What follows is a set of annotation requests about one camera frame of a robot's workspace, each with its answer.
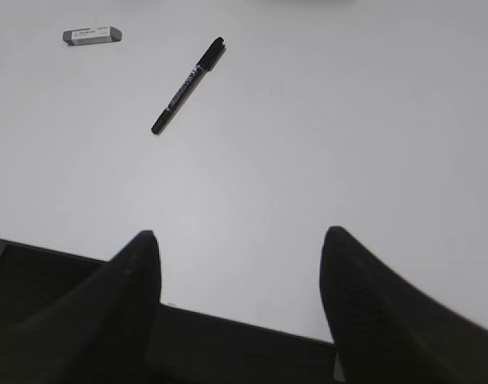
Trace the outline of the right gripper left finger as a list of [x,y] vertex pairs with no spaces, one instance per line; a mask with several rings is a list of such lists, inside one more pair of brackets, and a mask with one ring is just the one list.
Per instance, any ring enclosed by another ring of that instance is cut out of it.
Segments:
[[143,230],[70,292],[0,331],[0,383],[143,383],[161,284],[158,241]]

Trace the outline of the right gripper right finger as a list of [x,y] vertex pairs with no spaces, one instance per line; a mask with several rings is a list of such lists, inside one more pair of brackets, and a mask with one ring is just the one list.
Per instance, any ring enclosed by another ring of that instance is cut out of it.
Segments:
[[348,383],[488,383],[488,329],[422,292],[341,226],[319,289]]

